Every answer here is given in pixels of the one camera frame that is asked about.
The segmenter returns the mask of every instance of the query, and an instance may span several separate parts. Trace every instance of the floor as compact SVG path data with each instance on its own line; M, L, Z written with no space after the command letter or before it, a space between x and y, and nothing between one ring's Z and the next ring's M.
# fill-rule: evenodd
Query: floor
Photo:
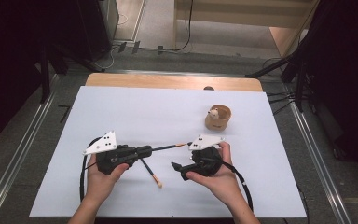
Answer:
M144 12L139 20L138 30L133 41L141 41L143 48L172 48L172 1L146 0ZM186 42L187 32L185 21L179 21L181 31L178 35L178 46ZM229 37L221 34L236 34ZM191 39L184 52L188 54L163 53L157 55L153 50L139 51L131 54L128 48L121 53L113 52L113 66L107 72L143 72L159 71L165 74L186 73L220 77L243 77L275 62L279 53L274 46L269 29L254 26L227 26L218 23L191 23ZM112 63L109 55L96 62L107 66ZM1 191L0 223L66 223L67 218L35 218L29 217L38 186L43 180L54 148L65 123L66 105L71 105L76 98L78 88L84 85L90 71L68 60L70 71L67 76L54 76L52 79L53 94L51 101L40 105L40 90L36 91L19 113L7 125L0 135L0 181L7 173L14 172L13 179L7 182L9 191ZM259 80L265 92L288 91L295 83L283 86L280 82L280 69L262 76ZM275 116L277 126L295 180L304 195L308 207L309 218L263 218L262 223L358 223L358 164L355 162L338 161L332 153L332 146L326 138L321 122L311 110L305 107L304 117L312 133L312 138L319 148L328 176L333 181L344 211L350 221L342 222L337 218L331 198L327 198L328 187L324 185L321 174L315 166L309 146L304 140L296 120L296 110L287 101L271 104L271 110L281 110ZM27 136L30 142L22 141L28 133L34 115L43 119L37 120L34 134ZM12 158L25 151L26 156L17 165L11 166ZM136 223L136 220L117 220L117 223Z

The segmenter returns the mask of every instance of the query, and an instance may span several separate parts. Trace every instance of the hand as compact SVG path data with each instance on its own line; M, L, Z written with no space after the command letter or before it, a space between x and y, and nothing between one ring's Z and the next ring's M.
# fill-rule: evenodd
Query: hand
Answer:
M95 162L96 156L92 154L88 166ZM121 175L128 168L128 164L120 164L110 175L105 175L98 170L97 165L91 166L87 174L87 193L85 200L101 205L110 195L113 186L120 179Z
M223 161L232 165L229 143L222 142L219 146L221 149L218 150ZM226 205L243 198L235 174L225 165L222 165L213 176L208 177L195 172L187 172L186 177L208 188L217 199Z
M105 175L98 170L94 164L97 157L93 154L89 159L87 174L87 193L77 208L74 215L69 220L69 224L91 224L94 223L95 216L101 204L112 192L113 186L120 179L121 175L129 168L128 164L120 164L110 175Z
M232 165L229 143L219 144L223 161ZM203 176L195 172L187 172L187 178L207 187L212 194L224 203L231 212L236 224L259 224L255 214L243 198L237 178L225 165L222 165L213 176Z

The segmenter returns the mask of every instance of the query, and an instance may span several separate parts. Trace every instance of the chopstick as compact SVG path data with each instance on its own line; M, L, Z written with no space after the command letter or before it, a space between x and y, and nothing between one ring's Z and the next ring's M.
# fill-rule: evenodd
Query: chopstick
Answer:
M155 174L153 174L153 171L150 169L150 167L146 164L146 162L144 161L143 158L141 158L142 163L144 164L144 166L146 167L147 171L149 172L149 174L152 175L153 179L156 181L157 185L159 188L162 188L162 183L158 180L158 178L156 177Z

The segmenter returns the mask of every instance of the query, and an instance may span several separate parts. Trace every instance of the white table surface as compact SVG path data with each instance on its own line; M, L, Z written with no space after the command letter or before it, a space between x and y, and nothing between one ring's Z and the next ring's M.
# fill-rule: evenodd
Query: white table surface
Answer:
M222 132L209 131L212 105L226 105L232 117ZM81 87L31 217L71 217L79 206L82 151L114 130L117 143L131 147L193 141L215 134L231 144L232 160L251 191L258 217L305 217L282 139L264 92ZM187 147L156 151L145 158L161 189L140 161L124 173L98 212L99 217L231 217L203 186L184 181L171 162L193 163Z

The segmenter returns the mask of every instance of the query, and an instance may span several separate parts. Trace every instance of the gray floor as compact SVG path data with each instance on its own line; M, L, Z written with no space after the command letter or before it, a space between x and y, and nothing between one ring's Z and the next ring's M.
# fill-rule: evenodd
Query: gray floor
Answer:
M250 34L250 36L248 38L257 39L260 33ZM243 77L244 74L253 73L261 69L266 61L265 59L277 53L276 49L271 48L273 46L271 44L272 37L270 35L262 36L263 41L258 45L251 46L262 50L250 50L247 53L233 53L230 55L215 55L211 52L204 52L203 54L194 52L189 54L163 53L157 55L155 51L146 50L131 54L130 49L118 54L115 51L113 54L115 58L114 66L107 69L107 71L148 71L150 73L159 71L166 73L214 74L220 77ZM265 49L268 49L268 53L264 55L255 53L265 52L263 51ZM100 65L110 63L108 55L98 61ZM90 74L85 68L72 63L70 60L68 64L70 70L66 76L59 75L58 82L54 86L55 94L48 113L41 123L27 156L1 205L0 223L67 222L67 218L30 218L29 213L64 126L64 122L61 123L61 120L65 113L65 108L59 105L71 105L76 98L79 87L85 84L87 76ZM280 73L281 71L278 69L271 72L271 75L265 75L260 78L265 92L284 91L279 80ZM0 179L15 154L17 146L21 143L22 136L30 125L36 110L40 106L40 97L41 90L30 96L21 111L0 135ZM271 110L275 111L286 103L287 101L272 104ZM351 221L352 223L358 223L358 164L338 161L334 158L332 146L326 138L320 121L316 115L310 112L307 106L304 106L304 108L304 115L321 150L328 171L333 177L339 194L344 201ZM326 197L324 187L298 128L293 111L287 106L275 116L275 120L292 166L295 180L299 188L304 192L305 202L310 212L310 223L337 223L336 216ZM293 218L287 219L287 222L290 224L307 223L307 220ZM263 218L262 223L285 222L283 219L278 218Z

